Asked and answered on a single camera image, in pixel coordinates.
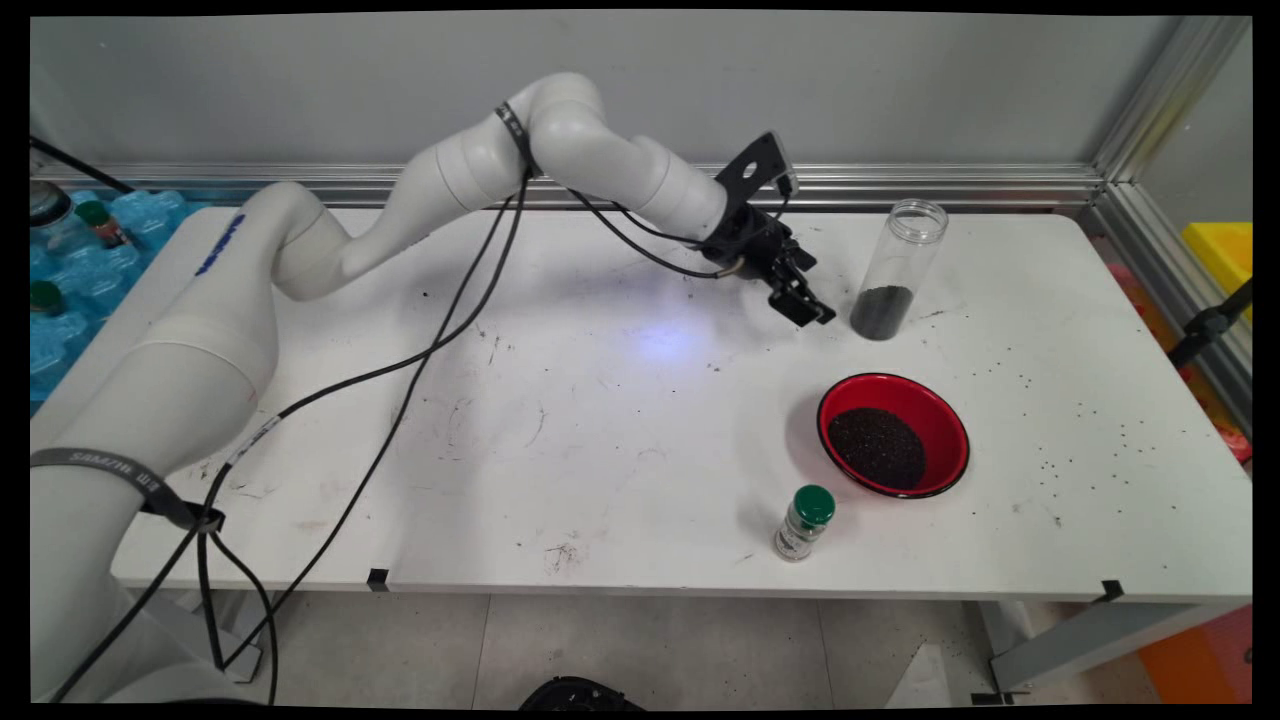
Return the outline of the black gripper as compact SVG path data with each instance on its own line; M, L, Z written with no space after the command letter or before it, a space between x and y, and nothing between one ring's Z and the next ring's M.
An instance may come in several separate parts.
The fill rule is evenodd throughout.
M727 215L701 255L722 269L741 264L740 275L764 281L771 287L769 306L796 327L835 319L835 310L817 297L803 274L817 259L800 246L788 225L754 205L741 205ZM778 273L780 266L790 273Z

